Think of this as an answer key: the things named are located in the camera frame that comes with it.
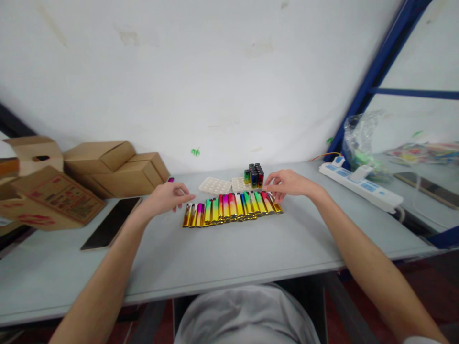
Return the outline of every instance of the hand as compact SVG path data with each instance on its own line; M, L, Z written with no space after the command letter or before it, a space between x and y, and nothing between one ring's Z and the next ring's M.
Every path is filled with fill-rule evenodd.
M135 213L144 219L151 220L156 215L171 209L175 213L177 206L182 209L182 203L189 202L195 197L190 194L183 183L164 183L158 185L152 194L140 203Z
M292 170L271 173L266 179L263 190L271 191L276 203L282 202L286 194L311 197L317 191L325 191L320 185Z

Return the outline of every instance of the gradient lighter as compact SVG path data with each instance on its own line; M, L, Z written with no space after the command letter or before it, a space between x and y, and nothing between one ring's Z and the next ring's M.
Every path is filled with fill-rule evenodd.
M182 224L183 228L190 226L190 210L191 210L191 203L188 203L185 209L185 216L183 217L183 224Z
M260 208L258 207L257 200L255 198L255 193L253 191L250 191L250 200L252 201L253 212L256 215L259 215L260 214Z
M253 209L253 204L252 204L252 202L250 200L250 195L249 195L249 193L247 191L244 192L244 198L245 198L245 203L247 204L247 209L249 211L248 212L248 214L249 214L248 218L250 220L256 220L257 219L257 215L255 214L255 211Z
M209 227L210 226L210 219L212 216L212 199L208 198L206 199L206 209L204 210L204 223L203 227Z
M247 207L247 202L245 201L244 193L240 194L240 201L242 202L242 207L244 208L244 219L248 220L250 217L249 208Z
M193 203L191 205L191 210L190 210L190 228L196 227L196 210L197 210L197 204Z
M268 215L268 212L266 211L266 207L264 206L264 202L259 191L255 192L255 198L257 199L257 204L260 208L260 216Z
M223 223L223 195L219 195L219 221Z
M276 203L274 201L274 196L271 192L268 192L268 195L269 195L269 199L271 200L271 202L273 203L273 207L274 207L274 210L276 212L276 214L283 214L284 211L282 210L282 207L279 203Z
M219 201L218 199L214 198L212 200L212 220L210 222L211 226L218 225L219 221Z
M250 178L251 178L252 189L258 188L258 173L257 172L251 172L250 173Z
M230 217L230 205L228 203L228 195L223 195L223 219L225 222L231 219Z
M236 221L238 218L238 210L236 208L236 197L234 193L228 194L228 203L229 203L229 215L231 217L231 221Z
M250 184L250 170L244 171L244 184L246 185Z
M204 204L203 203L199 203L197 205L197 211L196 211L196 227L198 227L198 228L202 227L203 210L204 210Z
M269 200L269 196L265 191L261 192L264 206L266 207L266 211L268 212L268 215L270 214L275 214L275 210L273 205L271 204L271 201Z
M238 210L238 220L244 221L245 213L244 213L244 206L242 205L242 200L240 198L240 193L237 193L236 197L236 207Z
M258 172L258 188L261 189L263 187L263 181L264 181L264 173L263 171Z

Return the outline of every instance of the gray table surface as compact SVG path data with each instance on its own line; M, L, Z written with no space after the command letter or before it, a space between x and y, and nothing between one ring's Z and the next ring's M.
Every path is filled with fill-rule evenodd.
M390 215L318 172L318 163L263 166L266 176L291 168L323 185L341 208L391 259L436 251ZM230 180L242 170L175 176L196 201L207 176ZM110 212L116 199L86 227L36 231L0 261L0 325L64 315L107 253L80 247ZM184 211L156 217L134 261L125 304L136 304L218 288L310 275L344 266L312 202L288 196L284 214L207 228L182 228Z
M387 158L382 160L384 165L387 167L390 174L400 172L414 172L419 173L421 177L430 180L431 182L438 184L445 189L459 194L459 167L453 165L435 165L435 164L417 164L415 165L415 171L411 167L402 166L395 163L391 163ZM434 230L439 233L446 231L447 229L453 228L459 225L459 211L451 209L446 205L440 203L434 198L427 196L425 193L416 191L416 189L399 179L394 179L388 183L378 182L379 185L385 187L388 190L399 194L404 198L401 206L418 217L421 221L431 226ZM415 205L422 214L436 220L438 223L444 225L447 228L439 226L435 222L426 218L422 214L419 214L414 210L412 205L412 198L416 195Z

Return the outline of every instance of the blue metal shelf frame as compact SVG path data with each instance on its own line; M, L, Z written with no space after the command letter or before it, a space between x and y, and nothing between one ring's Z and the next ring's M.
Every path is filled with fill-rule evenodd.
M432 0L404 0L389 28L389 31L386 34L386 37L378 49L372 64L370 65L367 75L359 87L346 116L344 117L332 143L330 144L330 147L328 148L328 153L342 151L344 122L349 117L365 112L365 109L374 96L374 93L371 93L370 89L378 88L384 80L384 77L424 13L424 10L431 2ZM331 161L333 158L333 156L329 155L326 156L324 160ZM350 169L350 165L347 160L343 167L348 170Z
M327 153L341 152L345 155L342 148L344 123L348 118L365 112L375 94L459 100L458 91L391 89L379 87L408 40L411 32L422 17L425 9L431 2L432 0L403 1ZM333 155L324 157L324 160L327 162L333 159ZM350 170L348 159L346 159L343 167ZM459 245L459 226L451 228L446 232L430 236L427 239L438 248L457 246Z

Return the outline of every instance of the power strip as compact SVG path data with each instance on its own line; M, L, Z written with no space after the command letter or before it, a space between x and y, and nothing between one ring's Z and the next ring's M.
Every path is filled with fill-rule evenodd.
M338 161L335 159L334 162L326 162L320 165L319 172L359 194L378 208L394 214L395 208L403 202L403 197L364 178L369 171L371 172L371 167L361 166L356 172L352 173L340 167L344 162L342 160L344 158L341 157Z

